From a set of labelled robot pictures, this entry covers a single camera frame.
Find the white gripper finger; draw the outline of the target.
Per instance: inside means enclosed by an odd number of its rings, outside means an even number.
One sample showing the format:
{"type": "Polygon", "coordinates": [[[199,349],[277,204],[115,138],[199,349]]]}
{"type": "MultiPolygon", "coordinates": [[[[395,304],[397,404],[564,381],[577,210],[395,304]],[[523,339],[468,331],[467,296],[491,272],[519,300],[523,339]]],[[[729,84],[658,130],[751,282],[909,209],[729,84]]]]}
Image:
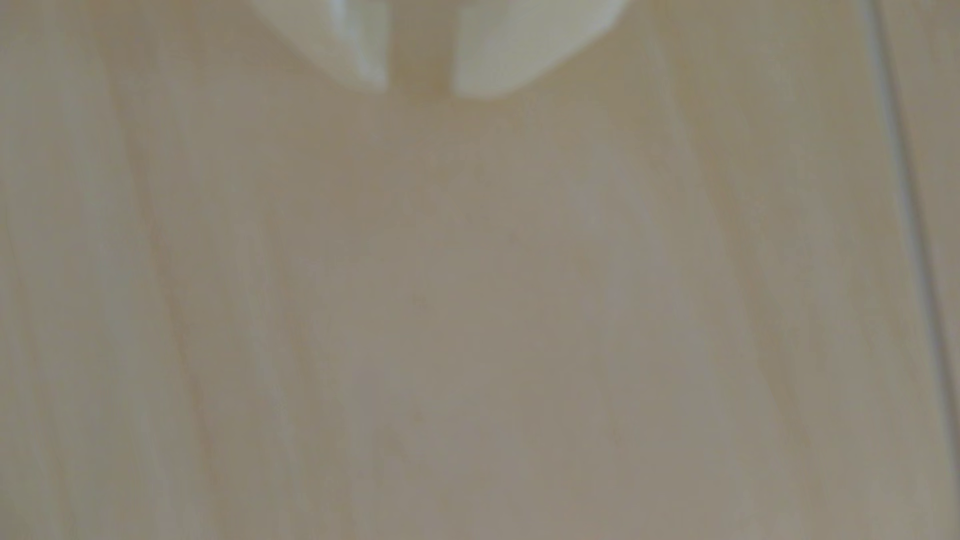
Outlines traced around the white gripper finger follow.
{"type": "Polygon", "coordinates": [[[558,68],[613,30],[629,1],[470,1],[460,7],[451,89],[493,100],[558,68]]]}
{"type": "Polygon", "coordinates": [[[357,92],[389,88],[391,9],[384,1],[250,1],[306,61],[357,92]]]}

